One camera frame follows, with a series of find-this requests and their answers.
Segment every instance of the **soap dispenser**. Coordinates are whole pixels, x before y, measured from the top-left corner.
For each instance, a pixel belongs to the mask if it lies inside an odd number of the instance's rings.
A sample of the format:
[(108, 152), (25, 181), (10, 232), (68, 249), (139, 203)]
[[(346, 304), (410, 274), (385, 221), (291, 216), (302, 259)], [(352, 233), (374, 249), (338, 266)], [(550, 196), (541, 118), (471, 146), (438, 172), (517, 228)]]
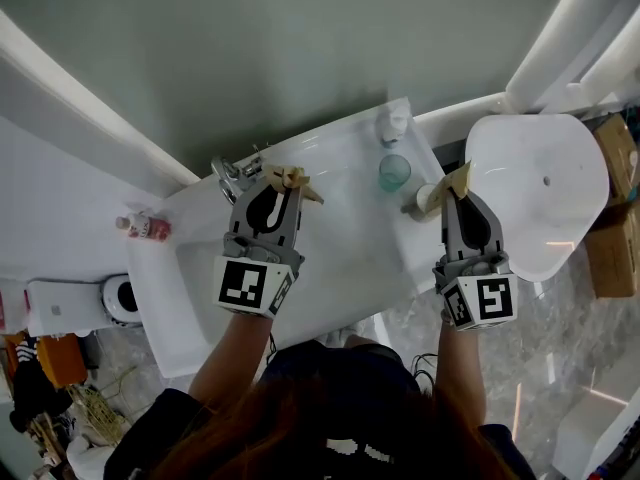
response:
[(390, 113), (384, 123), (380, 142), (387, 149), (395, 148), (404, 137), (409, 124), (411, 111), (406, 105), (398, 105)]

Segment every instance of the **small bottle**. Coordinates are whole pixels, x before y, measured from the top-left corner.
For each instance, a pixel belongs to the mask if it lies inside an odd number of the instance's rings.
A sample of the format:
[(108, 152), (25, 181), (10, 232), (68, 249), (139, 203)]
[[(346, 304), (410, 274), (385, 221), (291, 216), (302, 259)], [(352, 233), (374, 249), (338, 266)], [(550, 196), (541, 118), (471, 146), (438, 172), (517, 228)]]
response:
[(409, 125), (411, 111), (405, 105), (398, 105), (391, 111), (385, 123), (380, 142), (387, 149), (395, 148), (404, 137)]
[(131, 238), (148, 238), (164, 242), (171, 234), (171, 224), (156, 217), (130, 213), (116, 219), (116, 227), (128, 231)]

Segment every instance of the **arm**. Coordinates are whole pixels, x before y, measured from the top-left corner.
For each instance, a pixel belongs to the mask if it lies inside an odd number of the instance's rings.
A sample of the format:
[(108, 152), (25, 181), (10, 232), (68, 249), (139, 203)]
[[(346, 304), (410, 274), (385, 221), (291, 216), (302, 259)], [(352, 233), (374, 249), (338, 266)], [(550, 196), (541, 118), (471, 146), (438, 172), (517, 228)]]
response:
[(484, 424), (487, 397), (482, 381), (477, 332), (456, 331), (442, 323), (436, 387), (457, 401), (470, 424)]
[(196, 374), (189, 395), (210, 407), (247, 391), (267, 345), (273, 321), (234, 314), (224, 336)]

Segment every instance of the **marble floor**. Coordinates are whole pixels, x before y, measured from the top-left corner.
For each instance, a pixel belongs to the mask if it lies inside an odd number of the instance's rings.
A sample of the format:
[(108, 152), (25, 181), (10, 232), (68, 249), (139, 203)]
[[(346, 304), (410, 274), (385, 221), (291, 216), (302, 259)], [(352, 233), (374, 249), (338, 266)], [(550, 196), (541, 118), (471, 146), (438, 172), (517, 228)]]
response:
[[(518, 296), (518, 319), (480, 337), (487, 421), (512, 429), (536, 475), (551, 480), (559, 477), (551, 467), (559, 421), (640, 339), (640, 295), (595, 299), (580, 245), (552, 279), (520, 281)], [(358, 327), (393, 347), (409, 367), (415, 355), (437, 351), (441, 308), (432, 290)], [(191, 380), (160, 375), (142, 329), (98, 331), (90, 348), (100, 364), (93, 383), (131, 422), (165, 387), (186, 390)]]

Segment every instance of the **cardboard box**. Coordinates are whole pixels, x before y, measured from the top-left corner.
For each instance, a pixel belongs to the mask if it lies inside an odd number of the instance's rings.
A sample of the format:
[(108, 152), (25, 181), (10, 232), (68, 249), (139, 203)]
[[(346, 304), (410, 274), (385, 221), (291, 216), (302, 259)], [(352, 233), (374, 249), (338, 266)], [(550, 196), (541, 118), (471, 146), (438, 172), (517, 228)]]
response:
[(639, 208), (608, 208), (585, 237), (596, 297), (631, 297), (638, 289)]
[(602, 150), (609, 171), (610, 195), (607, 206), (622, 204), (629, 197), (636, 181), (636, 169), (631, 164), (632, 153), (637, 155), (633, 137), (620, 114), (607, 119), (593, 132), (593, 136)]

